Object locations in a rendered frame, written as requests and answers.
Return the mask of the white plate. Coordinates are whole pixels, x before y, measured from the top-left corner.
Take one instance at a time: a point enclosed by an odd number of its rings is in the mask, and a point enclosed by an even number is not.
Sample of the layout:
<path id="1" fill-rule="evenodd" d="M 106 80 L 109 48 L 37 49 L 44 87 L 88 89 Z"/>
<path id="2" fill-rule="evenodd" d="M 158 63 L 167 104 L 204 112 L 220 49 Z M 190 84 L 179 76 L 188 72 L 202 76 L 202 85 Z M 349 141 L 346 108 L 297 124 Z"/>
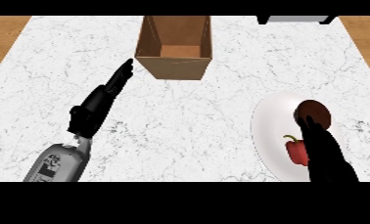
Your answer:
<path id="1" fill-rule="evenodd" d="M 257 104 L 251 116 L 251 138 L 259 158 L 281 182 L 307 182 L 307 167 L 290 160 L 285 142 L 291 135 L 301 139 L 300 128 L 293 119 L 299 104 L 309 100 L 291 92 L 269 94 Z"/>

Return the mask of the red bell pepper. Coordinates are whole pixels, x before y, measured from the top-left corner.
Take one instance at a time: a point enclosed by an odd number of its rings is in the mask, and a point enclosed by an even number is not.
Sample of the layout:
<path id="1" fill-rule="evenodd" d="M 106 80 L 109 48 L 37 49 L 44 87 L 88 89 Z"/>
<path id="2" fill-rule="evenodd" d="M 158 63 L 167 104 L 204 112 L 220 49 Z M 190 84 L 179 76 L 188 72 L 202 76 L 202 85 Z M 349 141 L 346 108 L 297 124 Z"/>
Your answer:
<path id="1" fill-rule="evenodd" d="M 306 166 L 309 158 L 303 141 L 297 140 L 291 135 L 284 135 L 284 138 L 288 138 L 288 141 L 285 142 L 284 146 L 291 162 L 294 164 Z"/>

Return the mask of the grey and black appliance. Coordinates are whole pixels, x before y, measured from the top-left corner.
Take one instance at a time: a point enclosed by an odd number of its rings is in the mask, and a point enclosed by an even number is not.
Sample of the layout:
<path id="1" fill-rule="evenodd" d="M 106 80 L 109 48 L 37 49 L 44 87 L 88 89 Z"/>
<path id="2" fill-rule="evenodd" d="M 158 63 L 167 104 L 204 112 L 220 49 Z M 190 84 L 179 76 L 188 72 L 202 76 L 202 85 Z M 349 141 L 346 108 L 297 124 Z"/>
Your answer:
<path id="1" fill-rule="evenodd" d="M 318 24 L 330 24 L 336 16 L 259 16 L 257 23 L 267 22 L 316 22 Z"/>

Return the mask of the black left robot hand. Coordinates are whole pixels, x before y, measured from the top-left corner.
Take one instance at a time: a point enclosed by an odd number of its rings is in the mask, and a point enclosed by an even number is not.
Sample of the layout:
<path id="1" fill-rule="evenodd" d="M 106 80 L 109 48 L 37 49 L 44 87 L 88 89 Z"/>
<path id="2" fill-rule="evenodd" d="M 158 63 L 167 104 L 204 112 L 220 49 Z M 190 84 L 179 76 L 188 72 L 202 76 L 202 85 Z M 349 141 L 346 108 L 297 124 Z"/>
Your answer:
<path id="1" fill-rule="evenodd" d="M 127 80 L 133 76 L 133 60 L 128 59 L 114 71 L 106 83 L 97 85 L 78 106 L 69 110 L 71 120 L 66 131 L 90 139 L 105 121 L 112 102 Z"/>

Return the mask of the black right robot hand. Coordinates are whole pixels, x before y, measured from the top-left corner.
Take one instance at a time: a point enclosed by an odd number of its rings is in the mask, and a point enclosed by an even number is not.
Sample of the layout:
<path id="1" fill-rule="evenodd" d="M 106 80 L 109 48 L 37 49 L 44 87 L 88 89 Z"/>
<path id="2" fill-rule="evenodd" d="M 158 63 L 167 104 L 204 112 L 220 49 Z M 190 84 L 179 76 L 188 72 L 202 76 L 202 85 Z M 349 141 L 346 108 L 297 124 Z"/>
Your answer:
<path id="1" fill-rule="evenodd" d="M 310 116 L 297 118 L 307 154 L 309 180 L 313 183 L 358 183 L 358 177 L 346 162 L 333 134 Z"/>

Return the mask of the dark brown round food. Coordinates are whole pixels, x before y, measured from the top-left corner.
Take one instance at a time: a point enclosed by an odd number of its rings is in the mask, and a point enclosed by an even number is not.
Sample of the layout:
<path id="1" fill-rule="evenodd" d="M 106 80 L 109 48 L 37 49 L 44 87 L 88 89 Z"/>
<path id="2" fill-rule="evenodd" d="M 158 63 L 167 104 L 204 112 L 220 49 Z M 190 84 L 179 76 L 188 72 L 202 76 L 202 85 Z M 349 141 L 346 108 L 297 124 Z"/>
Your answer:
<path id="1" fill-rule="evenodd" d="M 324 129 L 331 126 L 331 114 L 327 107 L 315 100 L 304 100 L 293 112 L 294 119 L 306 119 L 310 116 L 315 123 L 319 123 Z"/>

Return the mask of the open cardboard box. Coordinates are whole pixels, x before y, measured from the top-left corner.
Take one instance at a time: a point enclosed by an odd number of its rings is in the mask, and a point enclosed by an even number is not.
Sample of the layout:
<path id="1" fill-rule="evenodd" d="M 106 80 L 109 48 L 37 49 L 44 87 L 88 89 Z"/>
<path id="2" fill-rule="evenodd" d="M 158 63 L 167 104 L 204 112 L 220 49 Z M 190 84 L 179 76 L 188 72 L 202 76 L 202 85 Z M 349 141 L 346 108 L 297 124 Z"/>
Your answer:
<path id="1" fill-rule="evenodd" d="M 143 16 L 134 58 L 155 79 L 201 80 L 213 59 L 210 16 Z"/>

